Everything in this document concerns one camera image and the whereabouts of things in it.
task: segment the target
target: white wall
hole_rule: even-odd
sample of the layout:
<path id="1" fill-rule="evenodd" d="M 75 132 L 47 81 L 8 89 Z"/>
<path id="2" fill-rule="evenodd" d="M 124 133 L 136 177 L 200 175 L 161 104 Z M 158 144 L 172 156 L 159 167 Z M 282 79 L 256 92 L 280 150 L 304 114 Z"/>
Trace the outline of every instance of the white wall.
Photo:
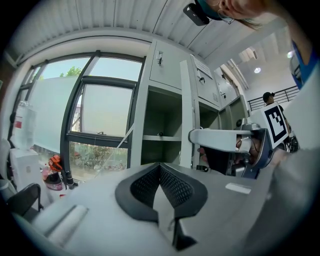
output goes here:
<path id="1" fill-rule="evenodd" d="M 257 74 L 251 83 L 249 83 L 249 90 L 245 90 L 245 99 L 247 101 L 262 97 L 265 92 L 277 92 L 289 87 L 295 86 L 296 83 L 292 78 L 289 68 L 279 70 L 277 72 L 268 72 Z M 280 105 L 285 109 L 289 102 L 281 103 Z"/>

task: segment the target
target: red object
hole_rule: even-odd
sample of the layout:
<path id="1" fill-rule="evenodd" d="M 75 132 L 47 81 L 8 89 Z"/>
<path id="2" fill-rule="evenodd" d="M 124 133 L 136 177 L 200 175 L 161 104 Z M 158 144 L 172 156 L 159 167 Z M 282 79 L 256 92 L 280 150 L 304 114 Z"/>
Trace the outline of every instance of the red object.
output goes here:
<path id="1" fill-rule="evenodd" d="M 55 154 L 53 157 L 49 159 L 49 166 L 51 170 L 61 172 L 62 171 L 62 166 L 60 165 L 60 156 Z"/>

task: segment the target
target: railing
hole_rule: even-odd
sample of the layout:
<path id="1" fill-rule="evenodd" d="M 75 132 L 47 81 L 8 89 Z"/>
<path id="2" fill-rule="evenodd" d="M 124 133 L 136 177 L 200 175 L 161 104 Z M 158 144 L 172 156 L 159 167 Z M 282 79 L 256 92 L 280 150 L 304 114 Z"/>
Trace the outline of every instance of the railing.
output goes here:
<path id="1" fill-rule="evenodd" d="M 293 86 L 284 90 L 276 91 L 274 94 L 274 102 L 281 104 L 292 101 L 298 94 L 299 89 L 297 86 Z M 251 111 L 262 109 L 266 103 L 262 97 L 254 98 L 248 101 Z"/>

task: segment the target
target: white box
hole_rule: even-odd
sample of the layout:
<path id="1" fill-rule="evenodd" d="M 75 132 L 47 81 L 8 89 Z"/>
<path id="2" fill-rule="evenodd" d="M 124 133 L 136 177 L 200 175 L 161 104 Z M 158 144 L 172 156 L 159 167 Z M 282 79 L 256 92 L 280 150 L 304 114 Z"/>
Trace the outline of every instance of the white box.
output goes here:
<path id="1" fill-rule="evenodd" d="M 17 191 L 21 191 L 31 183 L 37 183 L 41 187 L 40 202 L 43 207 L 48 206 L 50 204 L 48 189 L 42 180 L 37 152 L 32 149 L 12 148 L 10 149 L 10 160 Z M 38 210 L 38 201 L 32 207 Z"/>

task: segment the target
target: helmet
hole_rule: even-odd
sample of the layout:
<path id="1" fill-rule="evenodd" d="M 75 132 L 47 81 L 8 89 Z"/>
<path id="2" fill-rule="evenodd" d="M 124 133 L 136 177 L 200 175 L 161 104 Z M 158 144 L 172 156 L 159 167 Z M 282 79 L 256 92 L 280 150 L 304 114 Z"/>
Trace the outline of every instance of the helmet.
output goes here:
<path id="1" fill-rule="evenodd" d="M 51 170 L 61 172 L 62 171 L 62 166 L 60 165 L 60 156 L 55 154 L 53 157 L 49 159 L 49 166 Z"/>
<path id="2" fill-rule="evenodd" d="M 59 172 L 48 168 L 47 164 L 42 170 L 42 179 L 45 185 L 51 190 L 62 190 L 62 180 Z"/>

